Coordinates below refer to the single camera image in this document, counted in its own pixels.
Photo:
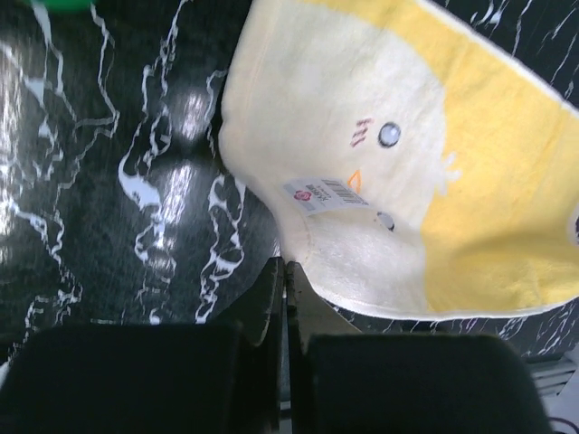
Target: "yellow fabric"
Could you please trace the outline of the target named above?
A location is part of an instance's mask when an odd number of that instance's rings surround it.
[[[456,154],[461,177],[446,196],[434,195],[421,227],[429,308],[506,311],[576,297],[579,248],[570,240],[579,203],[576,112],[434,6],[306,3],[397,33],[444,84],[444,153]]]

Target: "towel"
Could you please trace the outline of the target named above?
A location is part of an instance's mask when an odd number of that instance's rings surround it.
[[[339,307],[527,316],[579,295],[577,110],[436,4],[255,0],[219,138]]]

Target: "cartoon eye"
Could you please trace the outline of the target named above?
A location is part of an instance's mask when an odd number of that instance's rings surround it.
[[[382,128],[380,128],[380,133],[378,134],[378,141],[381,147],[392,147],[398,143],[400,140],[400,135],[402,131],[400,127],[394,122],[385,123]]]
[[[390,232],[394,232],[394,219],[392,216],[386,212],[379,212],[377,214],[380,222],[388,229]]]

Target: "pink flower logo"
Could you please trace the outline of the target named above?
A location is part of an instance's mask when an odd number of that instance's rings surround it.
[[[310,192],[304,192],[303,190],[298,190],[294,195],[293,198],[296,201],[304,201],[307,202],[309,201],[309,199],[311,199],[311,193]]]

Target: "white sticker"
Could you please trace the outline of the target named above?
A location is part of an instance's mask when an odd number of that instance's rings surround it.
[[[291,200],[306,214],[369,208],[370,204],[338,179],[301,178],[283,186]]]

